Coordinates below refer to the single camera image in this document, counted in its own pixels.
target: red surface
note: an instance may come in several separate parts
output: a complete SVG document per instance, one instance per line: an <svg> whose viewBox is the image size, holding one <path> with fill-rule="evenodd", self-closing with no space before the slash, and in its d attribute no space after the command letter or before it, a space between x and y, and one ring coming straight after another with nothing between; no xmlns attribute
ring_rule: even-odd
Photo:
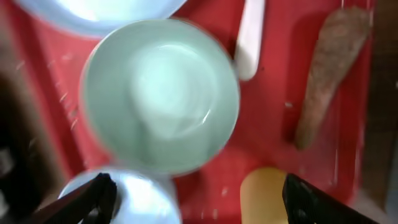
<svg viewBox="0 0 398 224"><path fill-rule="evenodd" d="M371 10L374 2L345 0L346 7L353 4ZM243 5L190 0L175 16L199 24L233 53ZM73 176L106 164L107 153L78 112L80 72L98 41L60 32L11 1L4 6L66 171ZM313 147L297 152L291 143L318 31L340 6L341 0L268 0L259 71L241 83L241 112L229 143L198 172L175 179L185 223L240 223L240 184L263 166L296 173L349 202L360 176L371 41L341 84Z"/></svg>

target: bowl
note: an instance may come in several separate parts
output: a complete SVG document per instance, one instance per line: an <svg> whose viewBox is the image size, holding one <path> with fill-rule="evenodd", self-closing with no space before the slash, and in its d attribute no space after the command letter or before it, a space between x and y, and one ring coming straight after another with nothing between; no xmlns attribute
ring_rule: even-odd
<svg viewBox="0 0 398 224"><path fill-rule="evenodd" d="M27 12L74 34L105 37L132 21L166 19L187 0L16 0Z"/></svg>
<svg viewBox="0 0 398 224"><path fill-rule="evenodd" d="M93 134L124 165L184 174L226 144L239 111L229 55L179 20L140 21L102 40L80 83Z"/></svg>
<svg viewBox="0 0 398 224"><path fill-rule="evenodd" d="M94 179L99 173L109 174L118 192L114 205L112 224L181 224L175 189L172 181L161 182L136 170L103 167L85 171L73 178L61 191L62 198Z"/></svg>

